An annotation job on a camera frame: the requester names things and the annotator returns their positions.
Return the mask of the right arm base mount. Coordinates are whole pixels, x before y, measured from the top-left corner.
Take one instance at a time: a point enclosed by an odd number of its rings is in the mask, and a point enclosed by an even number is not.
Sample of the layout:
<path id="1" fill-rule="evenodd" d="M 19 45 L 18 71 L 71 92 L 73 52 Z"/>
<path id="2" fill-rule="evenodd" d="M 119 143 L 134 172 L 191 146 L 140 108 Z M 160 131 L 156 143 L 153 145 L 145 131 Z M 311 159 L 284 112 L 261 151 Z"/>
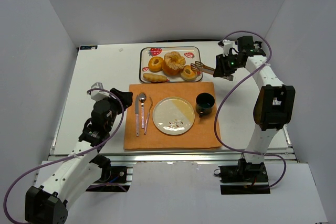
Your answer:
<path id="1" fill-rule="evenodd" d="M 259 170 L 243 170 L 238 165 L 219 166 L 213 175 L 219 178 L 221 195 L 270 194 L 265 166 Z"/>

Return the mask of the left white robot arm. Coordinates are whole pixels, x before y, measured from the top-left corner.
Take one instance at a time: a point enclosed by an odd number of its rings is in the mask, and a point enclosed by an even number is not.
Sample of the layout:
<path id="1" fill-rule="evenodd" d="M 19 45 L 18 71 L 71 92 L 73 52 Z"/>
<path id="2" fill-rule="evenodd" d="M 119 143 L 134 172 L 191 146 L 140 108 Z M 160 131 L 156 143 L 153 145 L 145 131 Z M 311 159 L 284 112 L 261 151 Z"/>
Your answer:
<path id="1" fill-rule="evenodd" d="M 91 116 L 67 159 L 39 187 L 25 196 L 25 220 L 29 223 L 65 223 L 73 203 L 97 181 L 111 176 L 110 160 L 99 154 L 110 138 L 115 119 L 132 105 L 133 93 L 98 85 L 88 92 L 95 101 Z"/>

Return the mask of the pale bagel bread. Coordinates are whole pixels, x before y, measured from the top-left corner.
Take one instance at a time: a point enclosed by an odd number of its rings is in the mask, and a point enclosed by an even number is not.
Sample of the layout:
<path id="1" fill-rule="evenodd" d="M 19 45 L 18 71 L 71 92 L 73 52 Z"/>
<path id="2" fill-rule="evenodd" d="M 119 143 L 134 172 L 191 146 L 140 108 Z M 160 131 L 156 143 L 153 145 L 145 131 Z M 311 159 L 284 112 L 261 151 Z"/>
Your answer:
<path id="1" fill-rule="evenodd" d="M 185 81 L 194 81 L 197 78 L 197 72 L 193 71 L 190 65 L 185 65 L 181 77 Z"/>

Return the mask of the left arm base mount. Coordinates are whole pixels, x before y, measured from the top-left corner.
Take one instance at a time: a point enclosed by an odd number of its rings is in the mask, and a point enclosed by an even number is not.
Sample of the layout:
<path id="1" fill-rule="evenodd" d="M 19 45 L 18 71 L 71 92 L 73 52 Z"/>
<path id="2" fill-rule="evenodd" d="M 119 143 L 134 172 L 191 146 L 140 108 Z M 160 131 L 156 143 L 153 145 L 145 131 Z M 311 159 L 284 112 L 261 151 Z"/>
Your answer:
<path id="1" fill-rule="evenodd" d="M 109 178 L 96 181 L 86 191 L 99 193 L 126 193 L 131 185 L 133 168 L 127 166 L 111 166 Z"/>

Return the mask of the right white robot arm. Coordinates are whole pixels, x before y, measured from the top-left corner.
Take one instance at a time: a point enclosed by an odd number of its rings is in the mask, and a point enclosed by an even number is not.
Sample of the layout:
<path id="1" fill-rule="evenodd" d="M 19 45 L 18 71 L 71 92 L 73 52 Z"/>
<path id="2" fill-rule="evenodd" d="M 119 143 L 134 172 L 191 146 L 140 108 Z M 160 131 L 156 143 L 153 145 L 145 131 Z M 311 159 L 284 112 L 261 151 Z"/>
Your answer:
<path id="1" fill-rule="evenodd" d="M 236 174 L 240 177 L 258 175 L 264 168 L 268 147 L 274 136 L 288 124 L 292 117 L 295 88 L 280 81 L 273 72 L 269 61 L 272 54 L 266 54 L 261 47 L 256 48 L 254 32 L 246 31 L 237 39 L 237 48 L 224 49 L 216 56 L 215 78 L 233 79 L 239 68 L 249 74 L 239 81 L 242 84 L 253 78 L 258 89 L 253 118 L 255 128 L 248 146 L 241 151 Z"/>

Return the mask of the metal tongs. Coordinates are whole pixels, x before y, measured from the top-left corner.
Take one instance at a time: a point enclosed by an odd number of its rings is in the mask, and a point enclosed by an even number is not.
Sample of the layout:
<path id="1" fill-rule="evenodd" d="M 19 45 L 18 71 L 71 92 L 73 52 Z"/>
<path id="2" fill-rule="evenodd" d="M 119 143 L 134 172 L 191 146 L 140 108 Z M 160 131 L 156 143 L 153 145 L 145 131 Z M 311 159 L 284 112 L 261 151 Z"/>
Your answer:
<path id="1" fill-rule="evenodd" d="M 209 66 L 207 66 L 205 64 L 203 64 L 200 61 L 195 61 L 194 63 L 191 63 L 190 66 L 191 66 L 191 69 L 193 71 L 210 74 L 214 78 L 216 78 L 216 76 L 215 76 L 215 69 L 212 68 L 212 67 L 209 67 Z M 222 78 L 222 79 L 225 79 L 225 80 L 228 80 L 228 81 L 233 81 L 234 76 L 233 75 L 229 75 L 229 76 L 221 76 L 221 75 L 219 75 L 218 78 Z"/>

